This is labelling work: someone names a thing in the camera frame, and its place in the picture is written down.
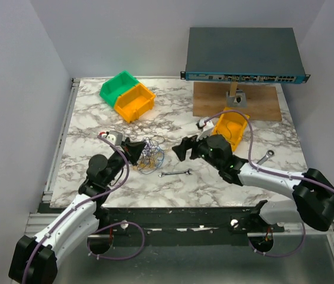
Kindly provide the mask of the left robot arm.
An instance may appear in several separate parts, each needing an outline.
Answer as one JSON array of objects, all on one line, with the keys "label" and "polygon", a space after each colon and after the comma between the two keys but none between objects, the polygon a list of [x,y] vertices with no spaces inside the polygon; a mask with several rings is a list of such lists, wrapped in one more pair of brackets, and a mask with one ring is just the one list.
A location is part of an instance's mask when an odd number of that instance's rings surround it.
[{"label": "left robot arm", "polygon": [[121,187],[110,183],[119,173],[129,174],[137,164],[145,142],[122,139],[113,132],[98,138],[114,151],[110,157],[92,156],[86,179],[71,204],[46,228],[33,237],[22,236],[14,250],[8,276],[18,283],[53,283],[65,258],[91,233],[108,229],[108,218],[101,208],[108,195]]}]

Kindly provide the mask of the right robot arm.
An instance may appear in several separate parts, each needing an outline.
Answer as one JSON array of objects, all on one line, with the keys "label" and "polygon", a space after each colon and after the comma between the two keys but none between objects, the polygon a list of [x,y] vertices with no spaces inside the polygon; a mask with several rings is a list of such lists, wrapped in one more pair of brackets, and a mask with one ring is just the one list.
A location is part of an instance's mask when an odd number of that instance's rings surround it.
[{"label": "right robot arm", "polygon": [[190,159],[203,159],[228,183],[287,197],[281,202],[266,202],[259,212],[250,216],[249,224],[255,231],[262,232],[278,222],[303,222],[315,230],[327,231],[334,221],[334,187],[316,169],[290,173],[252,164],[234,155],[222,135],[202,139],[195,135],[185,137],[172,150],[181,162],[190,151]]}]

